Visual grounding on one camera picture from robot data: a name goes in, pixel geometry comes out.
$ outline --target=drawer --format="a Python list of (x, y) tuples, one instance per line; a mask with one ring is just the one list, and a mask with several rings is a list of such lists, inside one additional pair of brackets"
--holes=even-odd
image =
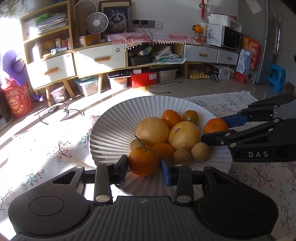
[(219, 49), (216, 63), (237, 65), (238, 58), (238, 53), (233, 53)]
[(76, 75), (72, 53), (30, 63), (27, 70), (31, 85), (35, 89)]
[(215, 63), (217, 59), (218, 49), (206, 48), (196, 45), (185, 45), (184, 58), (186, 61), (198, 61)]
[(79, 78), (125, 68), (124, 44), (93, 47), (76, 52), (76, 70)]

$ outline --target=wall socket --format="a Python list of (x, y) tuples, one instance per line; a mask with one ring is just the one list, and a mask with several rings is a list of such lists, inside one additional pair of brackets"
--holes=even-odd
[(161, 21), (154, 21), (154, 20), (132, 20), (132, 28), (158, 28), (158, 29), (162, 29), (163, 28), (163, 23)]

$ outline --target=cabinet leg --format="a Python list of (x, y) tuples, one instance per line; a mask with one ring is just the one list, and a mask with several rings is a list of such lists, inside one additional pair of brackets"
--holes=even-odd
[(184, 67), (185, 67), (185, 79), (188, 79), (188, 65), (185, 64)]
[(98, 93), (102, 92), (103, 74), (99, 74), (98, 78)]
[(45, 87), (45, 93), (46, 93), (46, 99), (47, 99), (48, 106), (51, 107), (52, 106), (52, 102), (51, 102), (52, 96), (50, 95), (49, 86)]
[(71, 89), (71, 86), (69, 85), (68, 81), (67, 81), (67, 80), (66, 80), (66, 81), (63, 81), (63, 83), (64, 83), (64, 85), (65, 85), (67, 91), (69, 92), (69, 94), (70, 94), (72, 100), (75, 100), (76, 97), (75, 97), (75, 95), (74, 95), (74, 93), (73, 93), (73, 90)]

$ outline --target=picture frame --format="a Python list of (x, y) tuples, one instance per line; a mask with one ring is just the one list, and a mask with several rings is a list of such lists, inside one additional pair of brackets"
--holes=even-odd
[(109, 20), (103, 36), (131, 32), (131, 0), (99, 1), (99, 11)]

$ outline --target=white fluted plate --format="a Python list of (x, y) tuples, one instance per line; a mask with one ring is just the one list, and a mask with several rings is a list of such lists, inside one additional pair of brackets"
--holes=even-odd
[[(187, 110), (195, 110), (199, 115), (200, 137), (206, 122), (216, 118), (193, 102), (170, 96), (143, 96), (121, 102), (102, 114), (91, 130), (89, 150), (95, 164), (117, 163), (122, 155), (129, 155), (129, 145), (135, 139), (138, 123), (147, 117), (160, 118), (167, 109), (176, 111), (180, 116)], [(212, 166), (228, 173), (231, 162), (232, 157), (227, 147), (212, 147), (208, 161), (192, 162), (190, 167), (202, 171), (205, 166)], [(138, 177), (128, 172), (124, 183), (117, 187), (131, 196), (174, 197), (176, 190), (176, 187), (164, 184), (160, 171), (149, 177)], [(202, 197), (201, 185), (194, 185), (193, 191), (195, 199)]]

